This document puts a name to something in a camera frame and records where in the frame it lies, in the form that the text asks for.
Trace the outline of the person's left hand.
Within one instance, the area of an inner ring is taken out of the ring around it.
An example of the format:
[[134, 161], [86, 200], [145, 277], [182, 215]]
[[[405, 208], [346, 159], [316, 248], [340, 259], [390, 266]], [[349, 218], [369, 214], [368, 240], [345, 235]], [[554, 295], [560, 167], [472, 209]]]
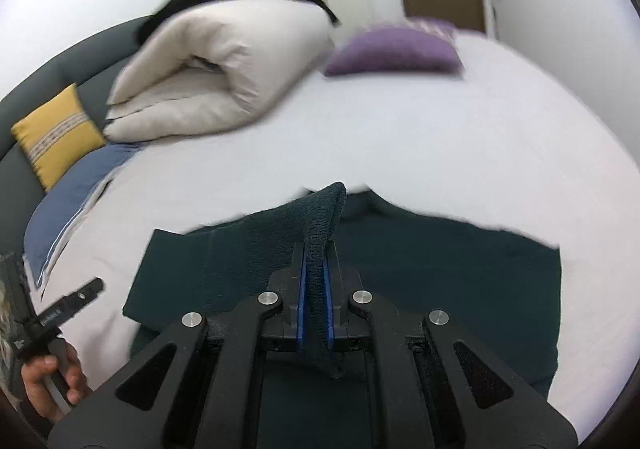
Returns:
[[24, 362], [21, 377], [32, 409], [52, 423], [92, 393], [77, 351], [65, 339], [54, 342], [52, 354]]

